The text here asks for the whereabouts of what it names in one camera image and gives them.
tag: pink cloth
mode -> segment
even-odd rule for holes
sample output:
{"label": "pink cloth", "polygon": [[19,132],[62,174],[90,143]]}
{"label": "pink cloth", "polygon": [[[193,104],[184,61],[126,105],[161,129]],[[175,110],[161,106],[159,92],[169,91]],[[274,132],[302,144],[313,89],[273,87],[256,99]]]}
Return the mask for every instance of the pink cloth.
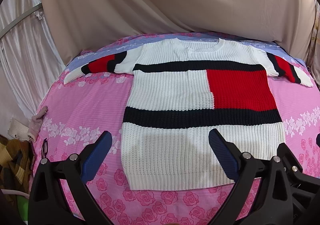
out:
{"label": "pink cloth", "polygon": [[48,107],[44,106],[41,110],[39,110],[38,114],[31,117],[27,135],[30,137],[30,140],[32,142],[36,142],[36,139],[40,132],[40,128],[43,123],[43,116],[47,112],[48,112]]}
{"label": "pink cloth", "polygon": [[[35,166],[39,164],[41,141],[45,137],[48,137],[48,158],[59,161],[72,153],[80,153],[85,145],[108,130],[113,135],[111,151],[87,186],[114,224],[207,224],[226,199],[232,184],[190,191],[130,190],[121,165],[120,144],[122,118],[133,77],[99,73],[63,85],[67,73],[68,70],[62,73],[42,102],[54,110],[44,118],[39,133],[41,139],[34,144]],[[320,94],[317,87],[307,88],[285,78],[268,78],[268,82],[284,122],[288,146],[305,173],[319,176],[320,150],[316,136]],[[239,217],[247,215],[258,185],[259,180],[255,180]],[[62,186],[71,210],[79,213],[65,180]]]}

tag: black eyeglasses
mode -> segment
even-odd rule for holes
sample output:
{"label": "black eyeglasses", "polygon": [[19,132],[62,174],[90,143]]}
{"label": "black eyeglasses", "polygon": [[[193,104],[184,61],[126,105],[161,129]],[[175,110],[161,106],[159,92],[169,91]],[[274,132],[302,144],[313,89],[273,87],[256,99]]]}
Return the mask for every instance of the black eyeglasses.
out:
{"label": "black eyeglasses", "polygon": [[41,158],[46,158],[48,153],[48,142],[47,138],[43,140],[42,147],[41,147]]}

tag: white satin curtain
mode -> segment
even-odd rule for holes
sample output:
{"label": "white satin curtain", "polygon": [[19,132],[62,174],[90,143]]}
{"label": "white satin curtain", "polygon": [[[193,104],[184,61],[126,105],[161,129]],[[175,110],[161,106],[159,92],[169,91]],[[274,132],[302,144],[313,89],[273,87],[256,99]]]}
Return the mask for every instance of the white satin curtain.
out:
{"label": "white satin curtain", "polygon": [[[41,0],[4,0],[0,30]],[[14,26],[0,41],[0,62],[24,115],[30,119],[64,69],[42,9]]]}

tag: green object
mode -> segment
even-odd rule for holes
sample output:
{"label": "green object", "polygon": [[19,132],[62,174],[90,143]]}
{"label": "green object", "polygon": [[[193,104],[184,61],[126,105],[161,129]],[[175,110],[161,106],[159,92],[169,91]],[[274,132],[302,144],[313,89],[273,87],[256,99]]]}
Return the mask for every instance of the green object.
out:
{"label": "green object", "polygon": [[17,195],[17,204],[18,204],[20,217],[22,218],[23,221],[27,221],[29,200],[24,198],[23,196]]}

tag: sweater neckline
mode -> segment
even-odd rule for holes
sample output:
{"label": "sweater neckline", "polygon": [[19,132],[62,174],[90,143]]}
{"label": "sweater neckline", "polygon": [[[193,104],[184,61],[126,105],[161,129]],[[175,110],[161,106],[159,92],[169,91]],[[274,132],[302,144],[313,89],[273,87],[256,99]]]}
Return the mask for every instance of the sweater neckline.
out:
{"label": "sweater neckline", "polygon": [[219,38],[219,42],[211,47],[207,48],[199,48],[199,49],[193,49],[188,46],[184,46],[182,43],[184,42],[183,40],[180,40],[178,38],[171,39],[172,43],[174,43],[175,46],[177,46],[180,50],[182,51],[188,51],[191,53],[212,53],[220,50],[224,45],[225,45],[225,40]]}

